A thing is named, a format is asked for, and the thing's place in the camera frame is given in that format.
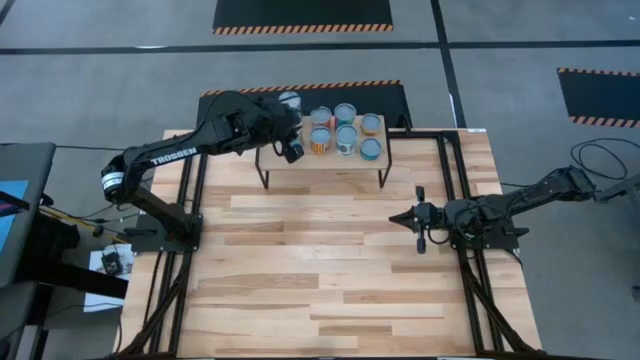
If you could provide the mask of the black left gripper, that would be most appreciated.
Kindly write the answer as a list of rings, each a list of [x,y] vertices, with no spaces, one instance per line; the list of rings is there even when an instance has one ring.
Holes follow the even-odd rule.
[[[275,142],[290,142],[298,136],[302,126],[301,112],[290,109],[281,103],[263,102],[259,104],[265,112],[263,135],[259,147]]]

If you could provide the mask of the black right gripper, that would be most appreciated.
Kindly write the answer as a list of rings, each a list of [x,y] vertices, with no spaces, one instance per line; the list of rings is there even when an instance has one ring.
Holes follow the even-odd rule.
[[[430,202],[425,201],[425,189],[422,186],[416,187],[417,205],[414,208],[389,217],[389,221],[408,228],[418,234],[417,251],[419,254],[426,253],[426,240],[435,245],[444,245],[449,242],[449,235],[443,240],[435,240],[432,230],[446,230],[444,211]]]

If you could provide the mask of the orange circles can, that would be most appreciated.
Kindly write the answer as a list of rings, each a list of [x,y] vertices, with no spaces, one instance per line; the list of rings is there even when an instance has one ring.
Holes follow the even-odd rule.
[[[310,112],[311,123],[313,127],[331,126],[332,112],[326,106],[319,106]]]

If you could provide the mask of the spicy black beans can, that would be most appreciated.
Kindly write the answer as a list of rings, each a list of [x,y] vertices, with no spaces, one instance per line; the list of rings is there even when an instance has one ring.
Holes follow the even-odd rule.
[[[310,133],[310,147],[315,154],[324,155],[331,145],[332,132],[324,126],[313,127]]]

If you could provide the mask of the green pink can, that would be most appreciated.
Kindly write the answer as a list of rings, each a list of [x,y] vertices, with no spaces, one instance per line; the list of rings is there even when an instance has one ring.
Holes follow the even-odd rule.
[[[340,103],[334,108],[336,127],[352,125],[357,115],[356,108],[349,103]]]

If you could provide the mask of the white good start can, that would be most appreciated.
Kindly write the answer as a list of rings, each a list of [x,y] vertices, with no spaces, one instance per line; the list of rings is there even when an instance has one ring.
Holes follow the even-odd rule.
[[[357,130],[349,124],[340,126],[336,131],[336,152],[340,156],[354,153],[358,139]]]

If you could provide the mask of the teal tuna fish can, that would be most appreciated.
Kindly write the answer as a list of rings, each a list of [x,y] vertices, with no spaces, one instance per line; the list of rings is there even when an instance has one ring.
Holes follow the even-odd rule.
[[[365,161],[376,161],[382,151],[380,142],[375,138],[366,138],[360,145],[360,157]]]

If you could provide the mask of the wooden shelf with black legs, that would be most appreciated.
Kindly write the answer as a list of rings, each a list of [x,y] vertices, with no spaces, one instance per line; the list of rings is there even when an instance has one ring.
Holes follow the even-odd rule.
[[[326,170],[326,171],[355,171],[377,170],[378,183],[384,187],[389,171],[393,164],[391,146],[388,139],[386,120],[383,115],[378,115],[380,129],[375,135],[358,135],[356,149],[352,155],[341,156],[336,150],[335,131],[331,129],[331,145],[326,154],[316,154],[311,149],[310,133],[312,131],[312,119],[310,116],[302,117],[303,128],[300,131],[304,155],[293,164],[289,164],[284,157],[276,155],[271,145],[256,151],[255,167],[259,172],[265,188],[269,187],[269,174],[273,171],[294,170]],[[376,139],[381,146],[380,155],[374,160],[365,160],[360,154],[361,142],[365,139]]]

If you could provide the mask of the small black device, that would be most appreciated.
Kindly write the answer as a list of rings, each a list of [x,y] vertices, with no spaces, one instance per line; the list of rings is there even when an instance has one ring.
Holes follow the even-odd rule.
[[[103,253],[101,262],[106,275],[119,276],[123,273],[123,265],[117,252]]]

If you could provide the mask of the grey side table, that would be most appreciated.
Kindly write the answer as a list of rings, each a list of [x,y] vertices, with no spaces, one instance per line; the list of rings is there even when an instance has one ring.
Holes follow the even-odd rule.
[[[0,146],[0,191],[29,204],[28,211],[0,216],[0,288],[14,281],[54,153],[50,142]]]

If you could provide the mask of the white paper sheet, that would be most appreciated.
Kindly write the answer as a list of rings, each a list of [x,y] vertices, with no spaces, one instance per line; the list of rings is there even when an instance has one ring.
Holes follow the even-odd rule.
[[[102,274],[106,273],[102,258],[105,255],[117,255],[122,271],[117,278],[129,280],[134,264],[134,254],[130,244],[108,245],[105,249],[92,251],[89,260],[89,269]],[[98,312],[118,308],[124,305],[124,300],[116,297],[109,297],[99,294],[86,293],[84,298],[84,312]]]

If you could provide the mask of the blue screen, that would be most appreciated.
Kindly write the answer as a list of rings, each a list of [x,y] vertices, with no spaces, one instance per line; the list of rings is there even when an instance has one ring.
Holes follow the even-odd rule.
[[[29,182],[0,181],[0,251],[7,242],[15,216],[30,209],[30,204],[23,199]]]

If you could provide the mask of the black aluminium table frame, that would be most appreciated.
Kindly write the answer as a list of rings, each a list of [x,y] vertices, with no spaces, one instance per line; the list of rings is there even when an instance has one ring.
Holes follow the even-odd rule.
[[[489,140],[469,130],[394,131],[385,184],[362,170],[287,170],[263,184],[264,151],[210,157],[186,297],[158,347],[135,353],[164,259],[135,258],[117,360],[408,360],[475,352],[456,252],[441,232],[419,254],[391,222],[415,202],[499,190]],[[172,317],[183,317],[173,336]]]

